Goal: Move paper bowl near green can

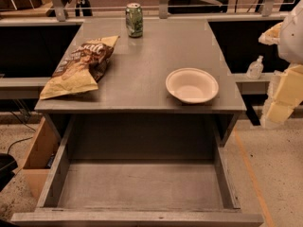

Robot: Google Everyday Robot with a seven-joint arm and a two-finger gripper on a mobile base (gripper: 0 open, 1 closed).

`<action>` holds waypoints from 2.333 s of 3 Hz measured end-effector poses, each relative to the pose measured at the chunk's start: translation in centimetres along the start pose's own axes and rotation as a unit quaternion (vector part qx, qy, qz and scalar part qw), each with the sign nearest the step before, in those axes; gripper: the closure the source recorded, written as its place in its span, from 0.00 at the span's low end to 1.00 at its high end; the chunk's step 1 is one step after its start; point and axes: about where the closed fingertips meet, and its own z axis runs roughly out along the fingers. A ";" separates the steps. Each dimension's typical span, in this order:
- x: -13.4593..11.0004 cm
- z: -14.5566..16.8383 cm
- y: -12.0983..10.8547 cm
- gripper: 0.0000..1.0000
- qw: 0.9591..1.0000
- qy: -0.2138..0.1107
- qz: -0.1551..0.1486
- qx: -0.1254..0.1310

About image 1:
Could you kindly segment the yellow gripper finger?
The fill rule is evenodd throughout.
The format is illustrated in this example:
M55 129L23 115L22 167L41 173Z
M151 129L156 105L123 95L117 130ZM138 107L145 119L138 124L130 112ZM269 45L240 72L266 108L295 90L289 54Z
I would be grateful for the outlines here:
M281 126L303 102L303 65L291 63L271 77L260 124L265 129Z
M267 45L279 44L281 27L282 23L277 23L276 25L267 29L259 36L258 41Z

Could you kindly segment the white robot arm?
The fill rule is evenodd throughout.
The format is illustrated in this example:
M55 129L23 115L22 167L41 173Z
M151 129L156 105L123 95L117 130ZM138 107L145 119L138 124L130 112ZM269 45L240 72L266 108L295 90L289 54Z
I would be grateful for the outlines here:
M285 19L263 32L262 44L276 44L278 56L289 66L271 77L260 119L261 126L273 129L282 125L303 101L303 0Z

